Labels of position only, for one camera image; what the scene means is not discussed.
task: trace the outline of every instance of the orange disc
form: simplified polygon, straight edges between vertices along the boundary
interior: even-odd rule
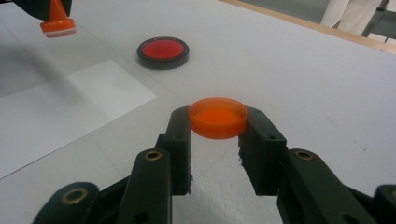
[[[212,139],[232,138],[242,133],[248,123],[248,109],[238,101],[214,97],[195,102],[189,108],[191,128]]]

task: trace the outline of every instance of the orange object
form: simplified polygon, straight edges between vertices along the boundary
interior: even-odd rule
[[[248,109],[238,101],[214,97],[195,102],[189,108],[191,128],[199,135],[226,139],[242,133],[248,124]]]
[[[61,0],[50,0],[49,21],[40,24],[46,37],[59,37],[76,33],[76,25],[72,19],[67,18]]]

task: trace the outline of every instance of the white tabletop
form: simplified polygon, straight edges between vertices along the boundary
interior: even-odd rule
[[[212,96],[262,110],[288,148],[319,154],[354,189],[396,183],[395,55],[210,0],[75,1],[71,17],[77,34],[47,39],[39,20],[0,6],[0,76],[40,77],[8,94],[114,61],[157,98],[1,179],[0,223],[31,223],[69,183],[104,189],[124,178],[173,110]],[[189,45],[189,61],[141,67],[138,45],[164,35]],[[254,194],[237,152],[236,138],[192,134],[191,195],[174,198],[174,223],[281,223],[276,198]]]

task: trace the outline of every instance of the paper sheet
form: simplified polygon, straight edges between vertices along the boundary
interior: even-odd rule
[[[0,98],[0,178],[155,97],[108,61]]]

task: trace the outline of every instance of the red puck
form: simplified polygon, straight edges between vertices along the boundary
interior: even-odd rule
[[[166,70],[180,67],[189,59],[189,46],[184,41],[169,37],[154,37],[137,49],[139,62],[151,69]]]

